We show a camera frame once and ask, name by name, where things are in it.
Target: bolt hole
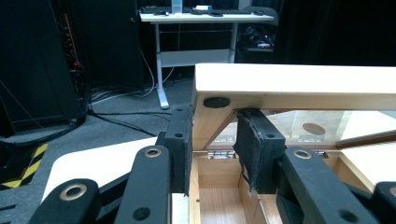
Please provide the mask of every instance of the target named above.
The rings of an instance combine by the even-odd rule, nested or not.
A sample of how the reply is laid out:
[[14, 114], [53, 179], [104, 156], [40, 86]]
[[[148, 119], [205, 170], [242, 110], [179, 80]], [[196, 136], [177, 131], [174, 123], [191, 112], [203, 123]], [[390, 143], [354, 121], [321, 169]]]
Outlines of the bolt hole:
[[134, 219], [138, 221], [143, 221], [149, 217], [149, 208], [147, 207], [140, 207], [134, 210]]
[[150, 150], [148, 151], [148, 154], [149, 154], [150, 156], [157, 155], [157, 154], [158, 154], [158, 150], [157, 150], [157, 149], [150, 149]]
[[338, 211], [338, 213], [339, 216], [347, 222], [356, 223], [359, 221], [358, 217], [355, 216], [355, 214], [349, 212], [348, 210], [341, 209]]
[[161, 151], [158, 148], [151, 148], [145, 152], [145, 156], [149, 158], [158, 157], [161, 155]]
[[73, 187], [73, 188], [69, 189], [69, 190], [66, 192], [66, 195], [67, 195], [68, 197], [73, 197], [73, 196], [78, 195], [81, 191], [82, 191], [82, 189], [81, 189], [80, 187]]
[[73, 201], [84, 195], [86, 191], [87, 186], [85, 186], [84, 184], [73, 184], [62, 190], [59, 197], [63, 201]]
[[304, 150], [295, 150], [293, 152], [294, 156], [301, 158], [301, 159], [311, 159], [312, 155], [311, 153], [304, 151]]

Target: wooden beam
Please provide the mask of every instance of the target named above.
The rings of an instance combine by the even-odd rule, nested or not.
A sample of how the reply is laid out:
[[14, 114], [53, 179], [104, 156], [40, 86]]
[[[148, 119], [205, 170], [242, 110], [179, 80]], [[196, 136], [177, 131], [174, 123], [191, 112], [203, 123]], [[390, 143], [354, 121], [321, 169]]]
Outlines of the wooden beam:
[[[193, 149], [205, 149], [239, 108], [396, 110], [395, 74], [396, 67], [196, 64]], [[213, 97], [230, 103], [204, 106]]]

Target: metal desk frame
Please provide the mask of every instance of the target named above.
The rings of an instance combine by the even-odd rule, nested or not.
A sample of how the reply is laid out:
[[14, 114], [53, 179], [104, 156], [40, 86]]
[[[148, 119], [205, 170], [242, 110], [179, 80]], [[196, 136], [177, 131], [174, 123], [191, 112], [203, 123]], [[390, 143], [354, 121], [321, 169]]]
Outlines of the metal desk frame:
[[[238, 34], [238, 23], [241, 22], [261, 22], [273, 20], [270, 16], [256, 15], [224, 15], [223, 17], [211, 17], [208, 15], [182, 14], [176, 17], [154, 16], [152, 14], [140, 14], [142, 22], [150, 22], [155, 26], [155, 46], [157, 55], [157, 93], [160, 100], [161, 109], [168, 109], [169, 103], [163, 89], [163, 67], [189, 66], [197, 63], [233, 63], [235, 58], [236, 38]], [[182, 51], [161, 51], [160, 46], [160, 24], [180, 24], [180, 23], [232, 23], [233, 32], [231, 35], [231, 45], [229, 49], [206, 49], [206, 50], [182, 50]]]

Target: gray carpet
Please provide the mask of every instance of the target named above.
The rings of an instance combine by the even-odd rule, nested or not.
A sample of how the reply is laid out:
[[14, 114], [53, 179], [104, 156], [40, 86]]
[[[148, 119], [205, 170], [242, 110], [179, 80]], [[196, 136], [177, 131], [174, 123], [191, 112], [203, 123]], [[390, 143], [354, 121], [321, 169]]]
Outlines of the gray carpet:
[[[131, 94], [123, 95], [94, 104], [92, 107], [96, 113], [171, 113], [173, 109], [178, 106], [191, 104], [191, 90], [191, 79], [178, 80], [173, 86], [165, 87], [165, 92], [170, 104], [168, 110], [160, 109], [156, 91], [153, 91], [150, 95], [143, 98]], [[163, 115], [163, 117], [170, 119], [168, 115]], [[166, 119], [148, 115], [119, 115], [107, 118], [127, 121], [154, 134], [166, 131], [168, 123]], [[18, 134], [8, 139], [0, 140], [8, 142], [27, 141], [45, 136], [48, 133], [59, 131], [62, 128], [63, 127], [55, 127], [51, 130], [34, 130], [29, 133]], [[84, 124], [73, 132], [48, 142], [49, 147], [30, 185], [22, 186], [17, 189], [0, 191], [0, 208], [16, 204], [14, 209], [0, 209], [0, 224], [23, 224], [29, 221], [33, 212], [41, 202], [50, 175], [51, 166], [58, 158], [62, 157], [62, 155], [149, 137], [150, 136], [145, 133], [112, 124], [92, 116], [87, 116]]]

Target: wooden frame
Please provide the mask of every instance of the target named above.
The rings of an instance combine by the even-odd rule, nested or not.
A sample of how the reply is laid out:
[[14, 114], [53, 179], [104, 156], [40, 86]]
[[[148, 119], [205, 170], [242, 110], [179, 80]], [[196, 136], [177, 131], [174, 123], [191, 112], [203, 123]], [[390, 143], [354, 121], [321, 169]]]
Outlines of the wooden frame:
[[[395, 67], [201, 63], [192, 93], [192, 145], [204, 150], [238, 108], [396, 110]], [[230, 104], [208, 108], [204, 100]]]
[[[224, 169], [220, 167], [224, 161], [215, 164], [207, 160], [205, 150], [234, 119], [237, 109], [396, 110], [396, 88], [392, 84], [394, 74], [394, 67], [196, 64], [192, 94], [194, 159], [191, 170], [190, 223], [205, 223], [206, 211], [206, 215], [201, 217], [200, 210], [201, 207], [208, 210], [205, 198], [219, 199], [215, 203], [225, 206], [223, 209], [227, 210], [229, 203], [233, 202], [223, 198], [224, 192], [230, 192], [230, 197], [233, 198], [236, 189], [239, 190], [246, 223], [280, 223], [275, 195], [250, 195], [246, 182], [234, 176], [235, 166], [239, 165], [237, 159], [226, 161], [227, 168]], [[204, 100], [213, 97], [227, 98], [230, 103], [220, 108], [204, 106]], [[330, 150], [327, 156], [325, 162], [341, 179], [366, 191], [371, 190], [366, 187], [366, 180], [361, 179], [359, 170], [341, 151]], [[228, 182], [221, 181], [217, 186], [216, 182], [225, 178], [224, 175], [228, 176]]]

